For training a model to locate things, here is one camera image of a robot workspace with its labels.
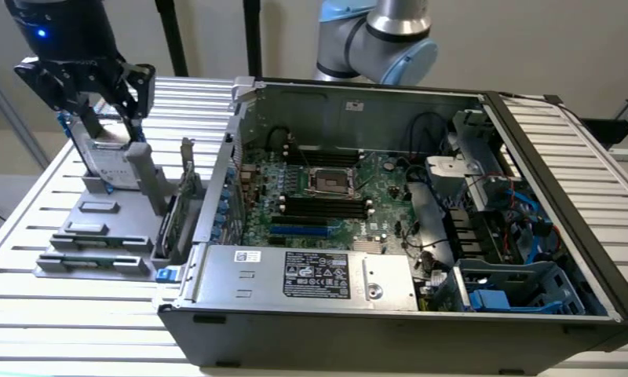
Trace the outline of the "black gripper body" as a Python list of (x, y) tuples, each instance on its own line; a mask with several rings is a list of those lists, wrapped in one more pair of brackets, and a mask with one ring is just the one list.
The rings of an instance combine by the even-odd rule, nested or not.
[(83, 93), (107, 101), (121, 73), (124, 57), (101, 1), (7, 1), (7, 10), (47, 70), (68, 72)]

